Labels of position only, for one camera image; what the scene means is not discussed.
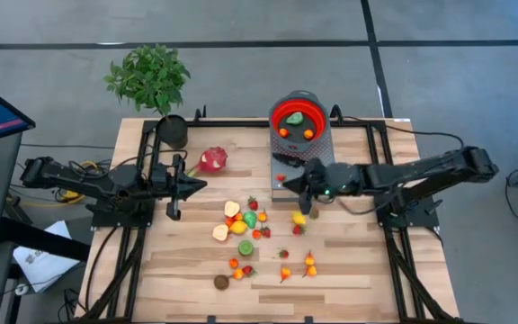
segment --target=grey floor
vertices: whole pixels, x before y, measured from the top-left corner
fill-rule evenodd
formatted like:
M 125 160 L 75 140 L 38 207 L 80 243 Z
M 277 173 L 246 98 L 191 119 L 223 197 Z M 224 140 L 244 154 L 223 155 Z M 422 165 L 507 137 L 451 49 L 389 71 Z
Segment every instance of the grey floor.
M 370 0 L 381 41 L 518 40 L 518 1 Z M 357 0 L 0 0 L 0 44 L 142 41 L 367 40 Z M 518 167 L 518 46 L 380 47 L 394 117 L 417 130 L 448 131 L 488 150 L 501 173 L 489 184 L 440 194 L 445 255 L 461 316 L 518 323 L 518 222 L 507 209 L 505 177 Z M 0 95 L 37 123 L 24 143 L 114 145 L 122 117 L 136 113 L 104 91 L 103 75 L 126 49 L 0 49 Z M 192 72 L 185 105 L 193 116 L 266 116 L 294 89 L 316 93 L 359 117 L 382 116 L 368 47 L 182 49 Z M 418 139 L 422 156 L 452 149 Z M 38 156 L 105 159 L 110 150 L 22 148 Z M 28 194 L 49 197 L 42 191 Z M 518 211 L 518 189 L 511 191 Z M 89 241 L 89 212 L 25 208 L 40 226 L 69 220 Z M 82 272 L 23 298 L 19 323 L 57 320 L 62 290 Z

